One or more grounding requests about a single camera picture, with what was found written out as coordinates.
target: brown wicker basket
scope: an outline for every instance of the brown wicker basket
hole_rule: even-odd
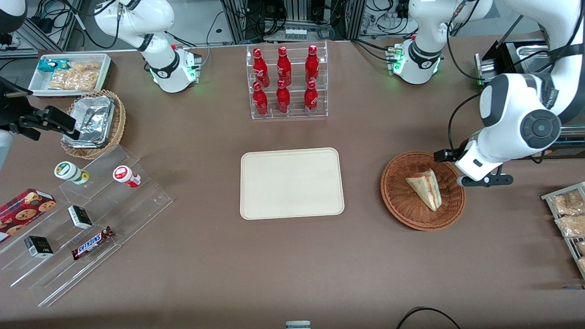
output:
[[[116,94],[108,90],[92,92],[90,94],[81,96],[81,98],[98,96],[108,96],[111,97],[116,102],[114,117],[112,118],[112,128],[110,129],[109,134],[109,142],[105,147],[101,149],[74,149],[65,145],[61,141],[61,147],[65,150],[65,152],[67,152],[67,154],[71,156],[81,157],[86,160],[93,160],[96,157],[100,156],[102,153],[106,152],[106,150],[108,150],[109,148],[116,146],[122,139],[122,135],[124,134],[124,125],[126,124],[126,110],[124,109],[124,104],[122,104],[120,98],[118,98]],[[73,104],[71,104],[71,106],[69,107],[67,114],[71,114],[71,111],[73,110]]]
[[[432,211],[406,177],[432,169],[437,177],[443,204]],[[465,190],[457,184],[458,174],[448,163],[436,163],[426,152],[405,152],[388,162],[382,172],[380,189],[388,210],[399,221],[421,231],[444,229],[461,217],[465,207]]]

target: red bottle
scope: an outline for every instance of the red bottle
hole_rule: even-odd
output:
[[[285,46],[278,47],[278,78],[284,80],[286,86],[293,83],[293,73],[291,69],[291,60],[287,56],[287,48]]]
[[[266,98],[266,93],[262,90],[262,86],[258,81],[254,81],[252,86],[254,87],[254,94],[252,94],[252,98],[254,98],[254,106],[256,107],[256,111],[260,116],[267,116],[268,98]]]
[[[309,56],[305,62],[305,81],[317,80],[319,77],[319,58],[317,58],[317,46],[312,44],[309,46]]]
[[[305,90],[305,113],[313,115],[317,112],[317,97],[319,94],[315,90],[315,80],[307,82],[307,90]]]
[[[262,87],[268,88],[270,86],[270,78],[268,78],[268,65],[262,58],[262,51],[258,48],[254,49],[254,75],[256,80],[262,84]]]
[[[278,100],[278,110],[280,113],[287,114],[291,108],[291,94],[288,92],[287,85],[283,79],[278,81],[276,99]]]

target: cookie box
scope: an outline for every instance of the cookie box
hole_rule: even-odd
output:
[[[0,207],[0,243],[15,235],[57,203],[52,195],[27,189]]]

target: clear acrylic rack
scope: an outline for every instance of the clear acrylic rack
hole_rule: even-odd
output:
[[[316,90],[319,94],[317,98],[317,111],[313,115],[305,113],[305,90],[307,82],[305,81],[305,61],[307,60],[309,45],[317,46],[317,57],[319,57],[319,79],[316,81]],[[278,71],[276,63],[278,62],[278,47],[287,48],[288,58],[291,60],[292,84],[288,86],[291,94],[291,108],[288,114],[282,114],[278,110],[276,100]],[[256,81],[254,75],[254,56],[252,50],[259,48],[262,51],[262,57],[268,65],[268,76],[270,85],[264,89],[268,97],[268,116],[259,116],[254,107],[252,94],[254,89],[252,84]],[[248,93],[250,94],[250,112],[252,119],[287,119],[287,118],[312,118],[323,117],[329,114],[328,102],[328,50],[327,42],[298,42],[298,43],[279,43],[279,44],[254,44],[246,48],[246,72],[248,78]]]
[[[55,190],[52,195],[57,206],[0,245],[0,269],[11,286],[30,289],[39,307],[50,306],[171,204],[173,200],[138,160],[118,145],[84,168],[90,174],[85,184],[67,181]],[[127,165],[141,176],[137,188],[113,180],[112,172],[119,165]],[[92,228],[83,230],[73,225],[67,211],[72,204],[87,210]],[[115,235],[74,261],[71,251],[107,226]],[[47,259],[31,257],[24,243],[29,235],[47,238],[54,255]]]

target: brown tabletop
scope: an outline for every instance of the brown tabletop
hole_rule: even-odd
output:
[[[494,40],[453,38],[463,69],[471,73],[472,55]],[[213,49],[201,83],[179,94],[152,82],[138,52],[109,53],[108,88],[128,112],[122,145],[176,201],[51,307],[1,282],[0,326],[283,328],[306,319],[315,329],[394,328],[415,306],[441,309],[464,328],[584,325],[585,291],[561,290],[581,284],[579,272],[539,198],[585,181],[584,162],[509,162],[512,186],[467,189],[458,222],[414,231],[383,204],[381,171],[401,152],[447,147],[449,115],[476,83],[448,53],[430,82],[409,85],[352,43],[328,45],[329,117],[297,122],[252,122],[244,46]],[[458,113],[453,138],[479,128],[474,100]],[[59,139],[16,138],[0,172],[0,204],[28,187],[57,188],[51,171],[61,160],[87,164],[67,156]],[[341,215],[240,216],[244,153],[321,147],[340,154]],[[409,328],[421,323],[451,328],[421,313]]]

